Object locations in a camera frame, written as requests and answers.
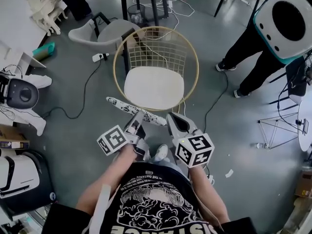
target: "black pants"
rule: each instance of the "black pants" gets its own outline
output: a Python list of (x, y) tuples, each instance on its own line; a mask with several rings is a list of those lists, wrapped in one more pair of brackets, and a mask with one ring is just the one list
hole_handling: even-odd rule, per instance
[(63, 0), (78, 21), (91, 13), (91, 9), (86, 0)]
[(231, 69), (244, 59), (261, 51), (262, 54), (258, 58), (255, 67), (240, 85), (239, 90), (242, 95), (246, 96), (261, 87), (266, 78), (285, 67), (285, 64), (277, 60), (270, 52), (253, 23), (247, 27), (223, 59), (225, 69)]

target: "teal object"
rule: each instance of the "teal object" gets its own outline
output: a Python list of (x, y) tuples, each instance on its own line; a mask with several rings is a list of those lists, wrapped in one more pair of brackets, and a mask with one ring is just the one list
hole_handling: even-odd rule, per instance
[(47, 58), (48, 56), (51, 56), (54, 52), (55, 49), (55, 43), (54, 42), (50, 42), (47, 43), (45, 45), (43, 45), (42, 47), (35, 49), (33, 51), (33, 57), (40, 61), (44, 58)]

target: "paper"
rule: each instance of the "paper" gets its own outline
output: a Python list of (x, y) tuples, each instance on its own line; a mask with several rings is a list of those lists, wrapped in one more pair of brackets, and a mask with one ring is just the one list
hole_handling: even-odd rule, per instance
[(225, 174), (225, 177), (226, 178), (229, 178), (229, 177), (231, 177), (232, 176), (232, 174), (233, 174), (233, 170), (232, 169), (230, 169), (230, 171), (227, 173), (227, 174)]
[(20, 148), (20, 142), (12, 142), (12, 149)]

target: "black t-shirt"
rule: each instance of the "black t-shirt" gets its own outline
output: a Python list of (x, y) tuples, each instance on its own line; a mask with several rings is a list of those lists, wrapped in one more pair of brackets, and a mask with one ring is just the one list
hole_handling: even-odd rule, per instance
[[(81, 233), (91, 217), (79, 210), (54, 205), (42, 234)], [(228, 223), (227, 233), (255, 233)], [(217, 234), (198, 214), (190, 182), (176, 170), (149, 163), (134, 163), (122, 178), (100, 229), (101, 234)]]

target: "white box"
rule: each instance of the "white box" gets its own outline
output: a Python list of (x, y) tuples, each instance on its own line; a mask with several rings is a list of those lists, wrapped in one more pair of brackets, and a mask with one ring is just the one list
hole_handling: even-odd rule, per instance
[(208, 134), (195, 135), (178, 140), (175, 149), (177, 156), (188, 168), (209, 162), (215, 149)]

